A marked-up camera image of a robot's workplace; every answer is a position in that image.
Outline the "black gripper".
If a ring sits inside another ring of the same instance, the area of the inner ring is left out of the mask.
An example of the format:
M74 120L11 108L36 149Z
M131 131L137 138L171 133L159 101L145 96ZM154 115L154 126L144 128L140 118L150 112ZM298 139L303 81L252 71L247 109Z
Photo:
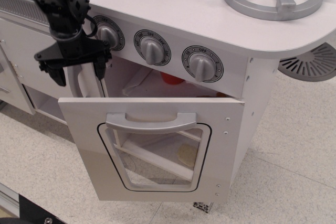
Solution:
M63 67L67 66L92 62L96 77L104 78L106 62L111 59L110 44L94 39L97 29L88 35L82 28L73 33L61 33L53 29L49 31L56 42L36 53L34 59L59 86L66 86Z

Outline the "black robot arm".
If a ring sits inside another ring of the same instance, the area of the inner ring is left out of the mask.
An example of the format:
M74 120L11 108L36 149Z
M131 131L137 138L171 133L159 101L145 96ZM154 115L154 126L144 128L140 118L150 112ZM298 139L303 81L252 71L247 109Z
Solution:
M105 40L95 40L95 28L86 34L85 20L93 21L88 15L89 0L33 0L46 15L49 31L56 41L52 46L34 55L41 71L60 86L66 86L64 67L93 63L96 77L104 78L106 63L111 59L110 44Z

